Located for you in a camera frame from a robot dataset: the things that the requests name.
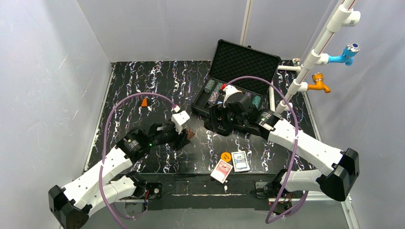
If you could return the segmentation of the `brown poker chip stack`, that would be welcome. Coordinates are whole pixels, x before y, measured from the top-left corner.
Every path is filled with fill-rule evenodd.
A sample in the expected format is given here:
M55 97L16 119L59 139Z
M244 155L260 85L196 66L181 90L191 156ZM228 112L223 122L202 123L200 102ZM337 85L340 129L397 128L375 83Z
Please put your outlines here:
M187 139L191 140L195 136L195 132L193 132L191 129L187 130Z

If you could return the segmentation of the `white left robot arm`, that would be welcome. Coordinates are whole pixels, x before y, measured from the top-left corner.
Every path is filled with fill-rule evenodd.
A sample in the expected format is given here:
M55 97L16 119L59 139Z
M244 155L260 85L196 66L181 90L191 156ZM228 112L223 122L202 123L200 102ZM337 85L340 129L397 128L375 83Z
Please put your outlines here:
M154 146L169 144L180 150L191 142L194 132L177 132L174 122L152 124L148 132L133 128L99 161L79 178L48 191L49 208L64 229L79 229L91 215L126 197L142 198L147 192L147 181L132 171L112 182L122 171L145 157Z

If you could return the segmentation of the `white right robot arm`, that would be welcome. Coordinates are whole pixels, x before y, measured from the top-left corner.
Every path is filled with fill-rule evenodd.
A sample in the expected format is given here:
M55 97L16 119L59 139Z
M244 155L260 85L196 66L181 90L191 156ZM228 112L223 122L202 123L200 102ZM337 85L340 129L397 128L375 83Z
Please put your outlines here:
M326 145L298 130L289 121L269 109L258 110L242 92L229 96L225 103L209 107L206 129L228 136L239 130L283 146L304 158L315 170L282 169L269 189L283 193L318 191L336 201L344 201L360 174L359 154Z

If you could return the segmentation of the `dark green chip stack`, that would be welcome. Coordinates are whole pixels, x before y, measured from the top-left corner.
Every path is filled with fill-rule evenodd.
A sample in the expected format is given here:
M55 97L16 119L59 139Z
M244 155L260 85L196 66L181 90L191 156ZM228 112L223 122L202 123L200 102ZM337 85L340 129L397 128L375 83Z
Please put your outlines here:
M212 79L210 79L207 83L206 83L206 85L205 85L205 87L204 87L204 92L205 93L211 93L211 91L212 91L212 89L213 89L213 87L215 86L215 84L216 84L216 82L214 81L214 80L212 80Z

